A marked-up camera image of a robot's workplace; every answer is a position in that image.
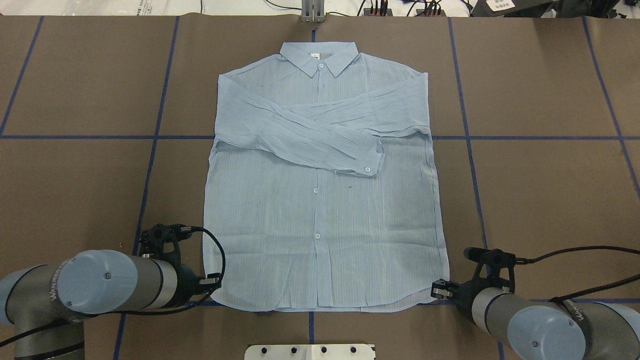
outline shirt collar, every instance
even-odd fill
[[[326,59],[318,60],[314,53],[332,53]],[[335,78],[358,56],[354,42],[286,42],[282,44],[280,54],[310,78],[318,71],[323,61]]]

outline folded button-up shirt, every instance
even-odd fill
[[[213,299],[248,311],[398,311],[448,278],[428,77],[354,43],[285,43],[220,75],[204,225]],[[207,272],[220,268],[205,239]]]

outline light blue shirt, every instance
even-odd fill
[[[354,43],[284,43],[222,74],[204,226],[213,299],[248,311],[398,311],[448,279],[427,74]],[[204,267],[220,268],[205,239]]]

